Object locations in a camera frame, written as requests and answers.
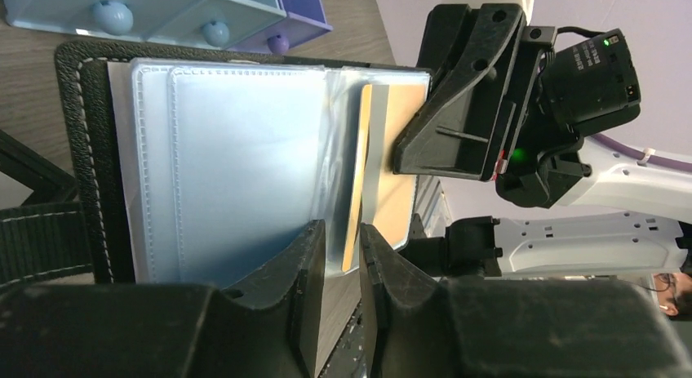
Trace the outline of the tan grey striped credit card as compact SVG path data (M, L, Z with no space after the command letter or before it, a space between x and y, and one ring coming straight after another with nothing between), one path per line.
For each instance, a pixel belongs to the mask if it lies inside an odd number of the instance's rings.
M395 140L423 105L425 84L366 84L358 109L356 162L341 270L357 267L358 225L377 228L393 248L406 243L416 177L393 172Z

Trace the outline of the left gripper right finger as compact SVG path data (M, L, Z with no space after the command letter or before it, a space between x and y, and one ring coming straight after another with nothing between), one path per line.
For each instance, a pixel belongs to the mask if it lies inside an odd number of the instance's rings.
M650 298L620 281L435 281L360 230L370 377L688 377Z

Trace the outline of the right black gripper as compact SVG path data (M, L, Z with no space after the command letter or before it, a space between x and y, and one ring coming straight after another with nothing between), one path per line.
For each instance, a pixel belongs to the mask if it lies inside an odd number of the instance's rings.
M416 64L431 74L428 98L395 141L393 172L494 181L520 207L553 204L587 174L582 136L545 104L554 38L518 4L435 6Z

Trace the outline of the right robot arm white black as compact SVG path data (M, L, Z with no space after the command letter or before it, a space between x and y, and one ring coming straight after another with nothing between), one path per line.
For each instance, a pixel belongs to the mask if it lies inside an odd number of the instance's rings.
M417 67L428 99L398 136L397 174L493 182L524 208L590 205L558 220L455 221L400 253L432 276L499 278L680 273L691 268L691 161L606 136L641 112L619 29L531 26L523 8L443 4L428 14Z

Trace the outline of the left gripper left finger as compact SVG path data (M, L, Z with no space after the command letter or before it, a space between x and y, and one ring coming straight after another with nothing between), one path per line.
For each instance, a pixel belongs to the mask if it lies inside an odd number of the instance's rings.
M1 299L4 377L312 377L325 224L229 289L47 285Z

